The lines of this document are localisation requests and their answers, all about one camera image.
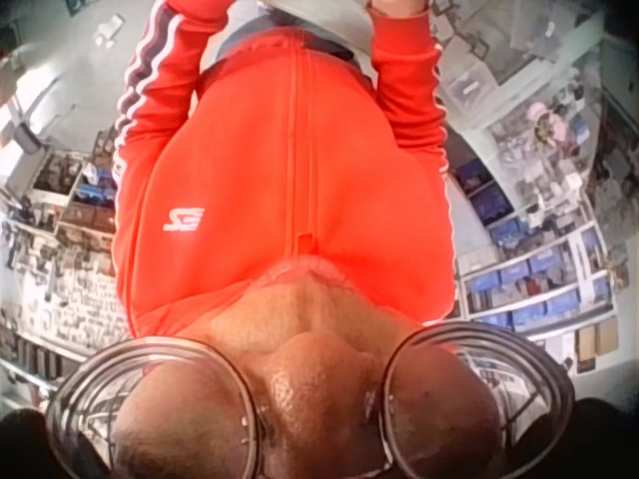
jacket sleeve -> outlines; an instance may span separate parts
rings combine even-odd
[[[379,74],[377,103],[397,145],[417,157],[428,171],[445,173],[446,114],[434,97],[441,49],[430,34],[429,13],[389,18],[372,8],[368,11],[374,29],[372,66]]]
[[[228,22],[228,0],[159,0],[125,72],[118,102],[113,178],[118,294],[128,309],[138,222],[153,167],[189,116],[209,38]]]

logo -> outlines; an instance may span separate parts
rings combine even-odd
[[[204,208],[177,208],[169,213],[171,223],[164,225],[165,232],[194,232],[198,229]]]

man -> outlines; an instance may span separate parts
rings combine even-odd
[[[373,0],[376,89],[332,38],[280,24],[234,37],[201,76],[231,4],[157,3],[127,70],[119,295],[135,336],[197,340],[238,368],[270,417],[267,477],[352,477],[380,464],[370,399],[384,366],[453,304],[439,51],[425,0]],[[438,364],[420,367],[433,414],[415,425],[442,451],[426,470],[476,472],[498,442],[490,393],[446,351],[415,360]],[[233,475],[221,463],[244,442],[198,377],[146,371],[118,417],[118,474]]]

